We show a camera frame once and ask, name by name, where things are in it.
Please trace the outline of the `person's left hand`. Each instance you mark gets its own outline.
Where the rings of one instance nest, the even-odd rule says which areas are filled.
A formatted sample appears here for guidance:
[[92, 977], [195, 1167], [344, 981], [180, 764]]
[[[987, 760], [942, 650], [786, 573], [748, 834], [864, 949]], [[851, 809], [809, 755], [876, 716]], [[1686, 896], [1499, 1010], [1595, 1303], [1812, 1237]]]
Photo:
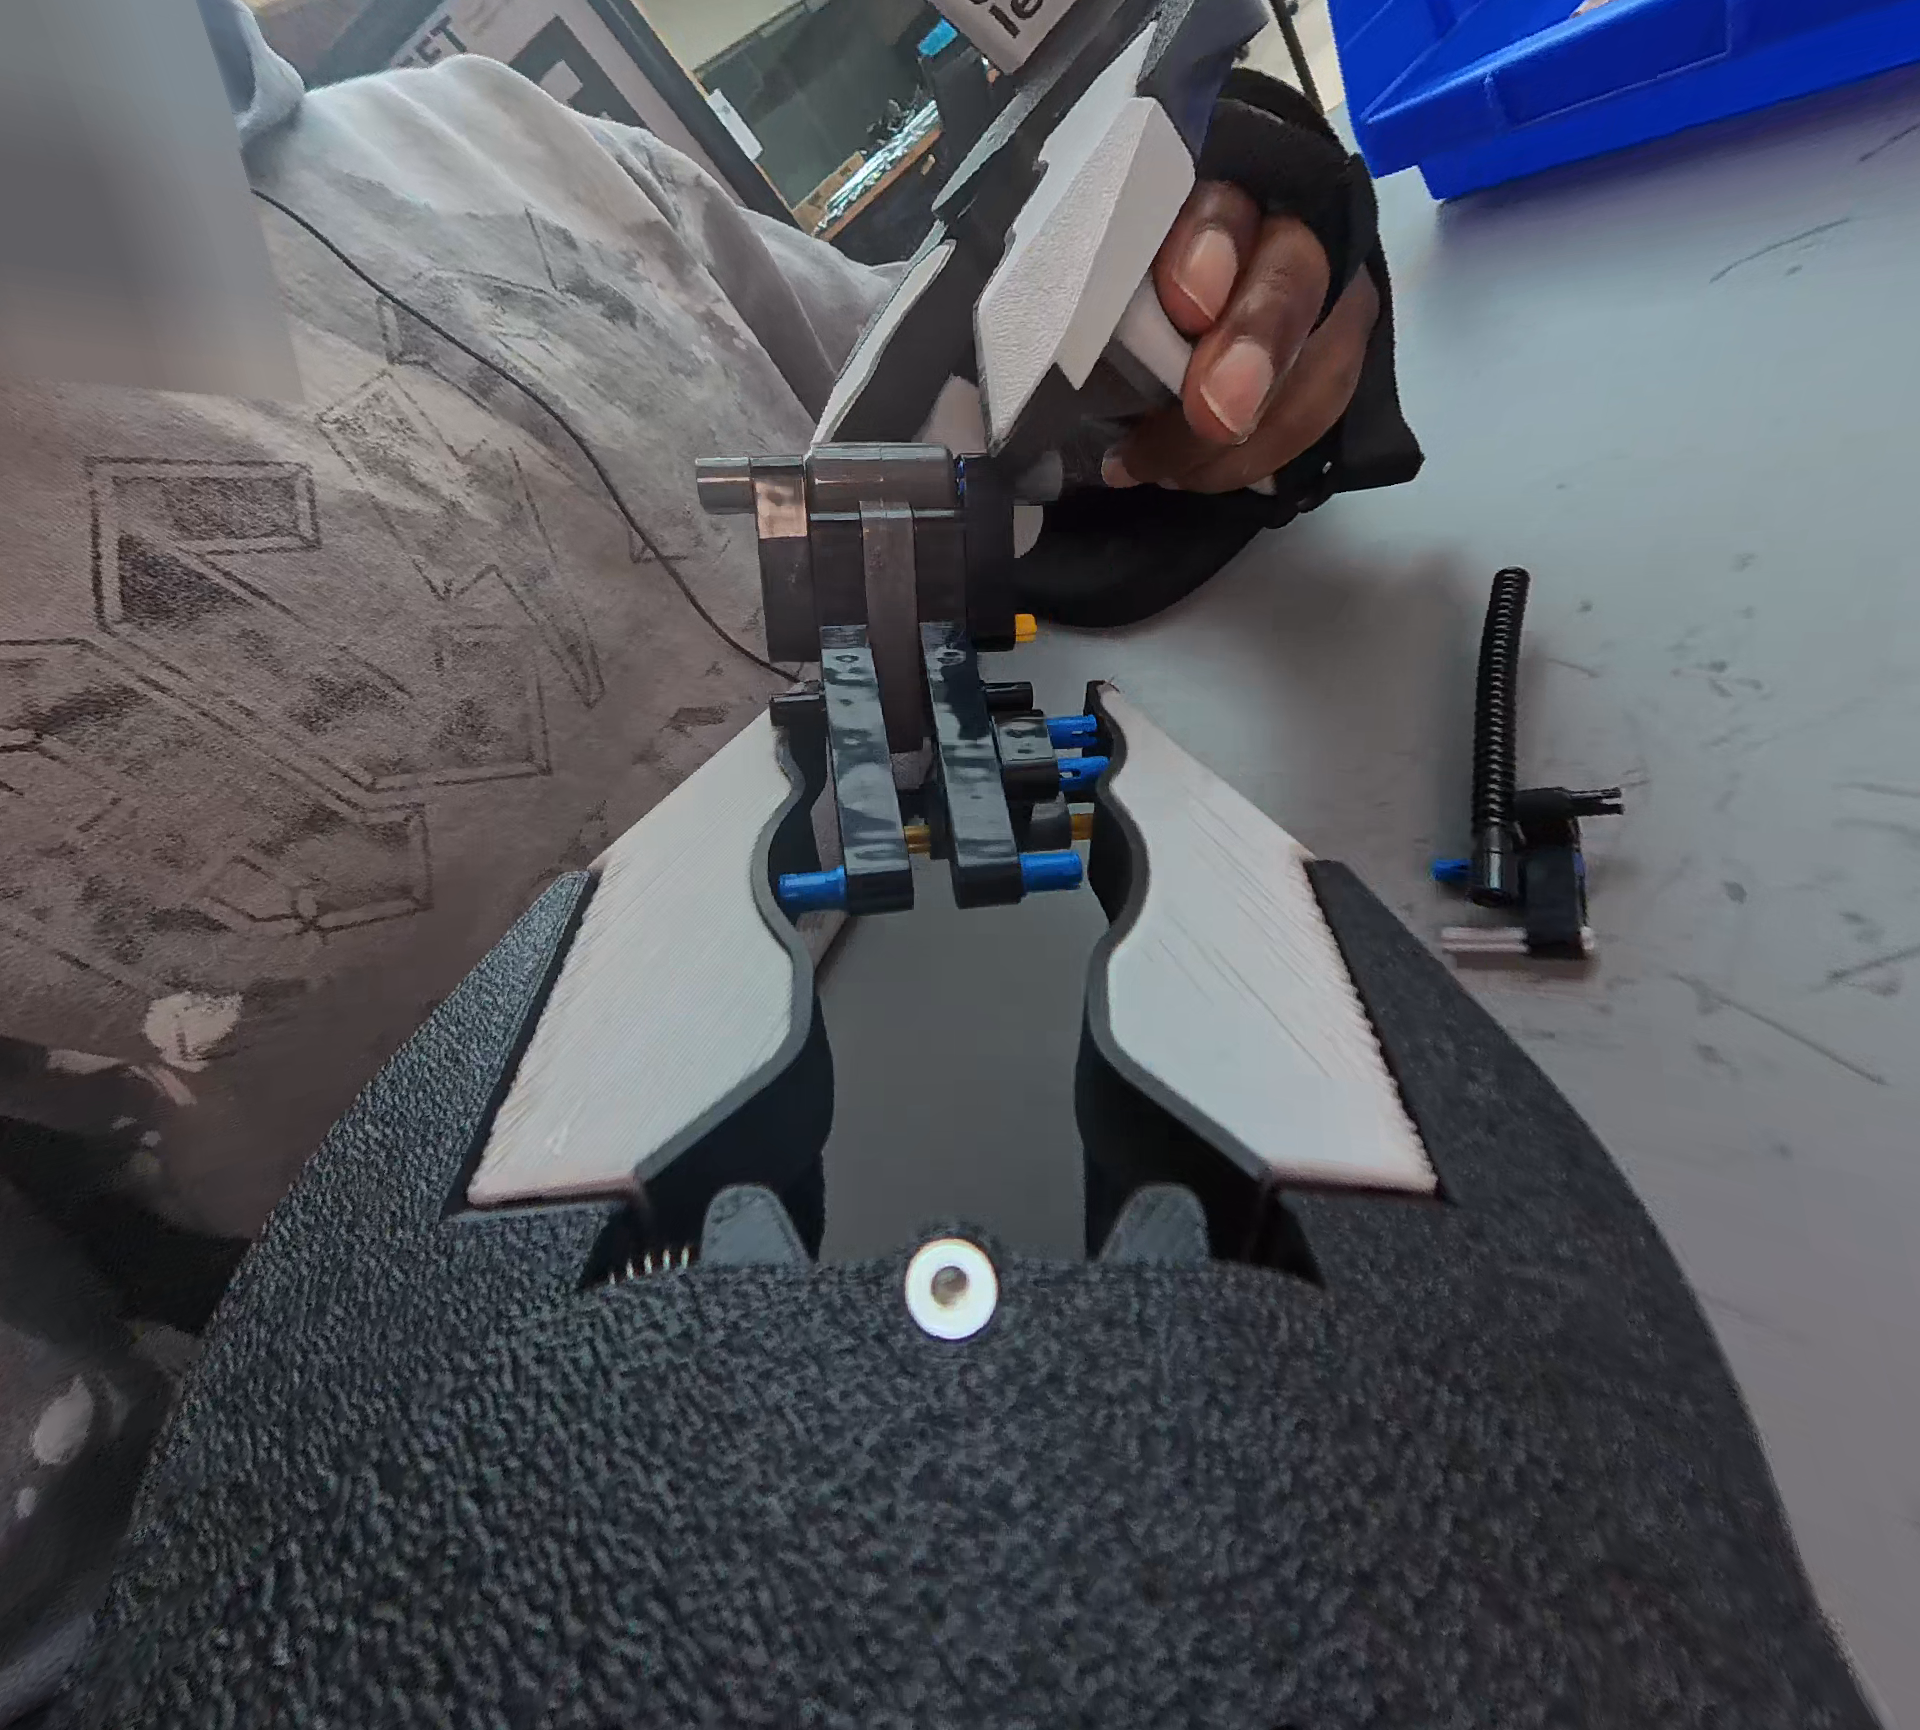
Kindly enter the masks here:
[[1189, 343], [1186, 373], [1175, 409], [1105, 455], [1108, 489], [1255, 489], [1348, 414], [1381, 296], [1359, 272], [1325, 313], [1328, 255], [1296, 218], [1266, 218], [1228, 184], [1196, 184], [1151, 278]]

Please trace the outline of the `person's grey mottled hoodie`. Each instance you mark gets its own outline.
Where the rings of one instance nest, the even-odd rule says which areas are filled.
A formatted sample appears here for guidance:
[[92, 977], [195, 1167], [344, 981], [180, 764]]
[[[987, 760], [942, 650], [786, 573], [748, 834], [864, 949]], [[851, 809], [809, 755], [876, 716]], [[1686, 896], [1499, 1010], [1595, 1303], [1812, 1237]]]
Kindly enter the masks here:
[[810, 441], [901, 265], [475, 57], [200, 0], [299, 393], [2, 383], [2, 1721], [332, 1125], [771, 698], [692, 466]]

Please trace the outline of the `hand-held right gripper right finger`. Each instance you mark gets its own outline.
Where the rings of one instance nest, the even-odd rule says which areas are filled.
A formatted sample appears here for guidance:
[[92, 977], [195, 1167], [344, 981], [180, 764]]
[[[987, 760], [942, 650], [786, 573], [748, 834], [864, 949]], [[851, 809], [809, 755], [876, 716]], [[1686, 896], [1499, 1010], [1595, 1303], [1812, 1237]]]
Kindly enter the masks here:
[[1304, 1259], [1285, 1245], [1299, 1191], [1440, 1199], [1313, 854], [1115, 684], [1087, 716], [1105, 761], [1073, 1080], [1087, 1254], [1146, 1189], [1186, 1191], [1216, 1259]]

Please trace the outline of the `black white marker sign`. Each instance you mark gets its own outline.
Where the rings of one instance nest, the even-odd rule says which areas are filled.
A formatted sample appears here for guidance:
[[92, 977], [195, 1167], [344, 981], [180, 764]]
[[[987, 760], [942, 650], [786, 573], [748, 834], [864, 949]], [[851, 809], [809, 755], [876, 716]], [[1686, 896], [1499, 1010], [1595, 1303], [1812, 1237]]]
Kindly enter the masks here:
[[635, 0], [369, 0], [308, 87], [458, 57], [500, 63], [581, 115], [649, 130], [702, 164], [734, 204], [798, 226], [733, 119]]

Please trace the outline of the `grey black toy chassis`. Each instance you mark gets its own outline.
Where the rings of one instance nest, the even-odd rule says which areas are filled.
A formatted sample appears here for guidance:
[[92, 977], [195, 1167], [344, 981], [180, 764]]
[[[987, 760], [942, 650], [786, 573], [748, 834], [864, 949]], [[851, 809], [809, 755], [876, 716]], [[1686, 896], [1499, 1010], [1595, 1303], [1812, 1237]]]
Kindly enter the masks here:
[[704, 459], [706, 514], [748, 514], [781, 754], [802, 779], [775, 828], [789, 922], [910, 911], [915, 859], [960, 907], [1077, 892], [1108, 771], [1096, 716], [1049, 716], [984, 656], [1033, 637], [1014, 611], [1014, 496], [987, 455], [813, 446]]

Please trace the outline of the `grey desk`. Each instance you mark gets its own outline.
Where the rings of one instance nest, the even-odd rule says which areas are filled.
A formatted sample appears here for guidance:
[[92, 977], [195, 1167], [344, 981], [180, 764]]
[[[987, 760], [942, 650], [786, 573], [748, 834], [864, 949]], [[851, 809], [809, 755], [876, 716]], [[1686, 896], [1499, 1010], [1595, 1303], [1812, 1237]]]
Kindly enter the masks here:
[[1433, 205], [1381, 184], [1418, 484], [1116, 635], [1108, 677], [1425, 939], [1484, 590], [1523, 782], [1619, 783], [1598, 960], [1464, 981], [1635, 1185], [1818, 1596], [1918, 1724], [1918, 79]]

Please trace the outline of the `black connector brick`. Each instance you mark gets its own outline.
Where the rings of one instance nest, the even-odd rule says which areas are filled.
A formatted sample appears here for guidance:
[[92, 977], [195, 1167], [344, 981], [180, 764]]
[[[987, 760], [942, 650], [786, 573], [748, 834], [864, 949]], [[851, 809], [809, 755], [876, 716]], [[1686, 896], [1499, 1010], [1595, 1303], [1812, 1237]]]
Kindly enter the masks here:
[[1520, 841], [1520, 935], [1529, 959], [1588, 960], [1598, 952], [1588, 928], [1588, 892], [1581, 826], [1617, 819], [1619, 788], [1529, 788], [1515, 795]]

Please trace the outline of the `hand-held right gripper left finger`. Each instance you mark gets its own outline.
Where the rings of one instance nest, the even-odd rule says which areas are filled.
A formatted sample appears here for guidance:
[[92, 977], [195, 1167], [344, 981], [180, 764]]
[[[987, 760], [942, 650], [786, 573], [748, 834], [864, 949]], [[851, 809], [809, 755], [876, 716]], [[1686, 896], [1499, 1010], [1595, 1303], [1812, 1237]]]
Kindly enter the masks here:
[[760, 715], [591, 862], [472, 1210], [622, 1199], [649, 1245], [678, 1247], [722, 1191], [767, 1189], [821, 1247], [828, 1035], [769, 876], [784, 826], [809, 848], [802, 772]]

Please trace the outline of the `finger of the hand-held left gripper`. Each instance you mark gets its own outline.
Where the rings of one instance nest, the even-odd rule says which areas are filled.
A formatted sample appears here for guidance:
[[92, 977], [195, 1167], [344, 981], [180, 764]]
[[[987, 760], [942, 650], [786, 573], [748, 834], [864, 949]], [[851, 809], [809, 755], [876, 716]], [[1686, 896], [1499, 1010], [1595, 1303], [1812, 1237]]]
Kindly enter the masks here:
[[928, 240], [858, 336], [826, 400], [813, 446], [921, 441], [925, 417], [960, 365], [963, 250], [953, 240]]
[[1123, 411], [1181, 390], [1186, 338], [1151, 281], [1196, 180], [1164, 104], [1140, 94], [1140, 34], [1047, 135], [1035, 191], [974, 309], [974, 361], [994, 455], [1035, 455], [1091, 411], [1105, 371]]

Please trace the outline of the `blue plastic bin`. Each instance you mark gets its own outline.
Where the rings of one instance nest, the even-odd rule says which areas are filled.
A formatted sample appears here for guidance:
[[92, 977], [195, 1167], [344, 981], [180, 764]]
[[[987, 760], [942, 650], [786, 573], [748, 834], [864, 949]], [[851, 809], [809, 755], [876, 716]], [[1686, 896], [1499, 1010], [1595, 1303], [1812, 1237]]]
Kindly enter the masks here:
[[1918, 63], [1918, 0], [1328, 0], [1355, 145], [1433, 201]]

